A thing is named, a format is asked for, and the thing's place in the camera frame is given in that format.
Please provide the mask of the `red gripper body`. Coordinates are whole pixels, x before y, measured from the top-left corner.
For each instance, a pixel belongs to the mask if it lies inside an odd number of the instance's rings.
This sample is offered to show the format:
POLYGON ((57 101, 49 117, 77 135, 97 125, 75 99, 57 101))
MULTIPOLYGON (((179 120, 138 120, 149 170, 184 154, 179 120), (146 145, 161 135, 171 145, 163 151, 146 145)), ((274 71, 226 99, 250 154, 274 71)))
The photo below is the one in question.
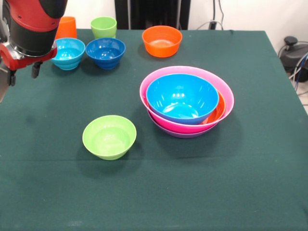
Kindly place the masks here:
POLYGON ((56 42, 53 43, 51 51, 43 56, 29 56, 15 50, 9 42, 0 44, 0 56, 4 64, 10 70, 22 69, 30 64, 37 62, 45 62, 54 58, 57 54, 56 42))

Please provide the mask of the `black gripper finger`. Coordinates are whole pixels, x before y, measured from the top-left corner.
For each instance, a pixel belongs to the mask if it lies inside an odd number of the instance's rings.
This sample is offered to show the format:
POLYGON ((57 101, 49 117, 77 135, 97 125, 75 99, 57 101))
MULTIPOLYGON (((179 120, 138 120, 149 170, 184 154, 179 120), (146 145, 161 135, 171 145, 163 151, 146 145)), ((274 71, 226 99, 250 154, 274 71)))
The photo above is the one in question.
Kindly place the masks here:
POLYGON ((7 83, 8 86, 14 86, 16 82, 16 76, 15 76, 16 71, 15 70, 8 70, 8 75, 7 75, 7 83))
POLYGON ((37 78, 39 75, 40 71, 40 66, 43 64, 43 62, 35 62, 32 65, 32 70, 31 70, 31 77, 32 78, 37 78))

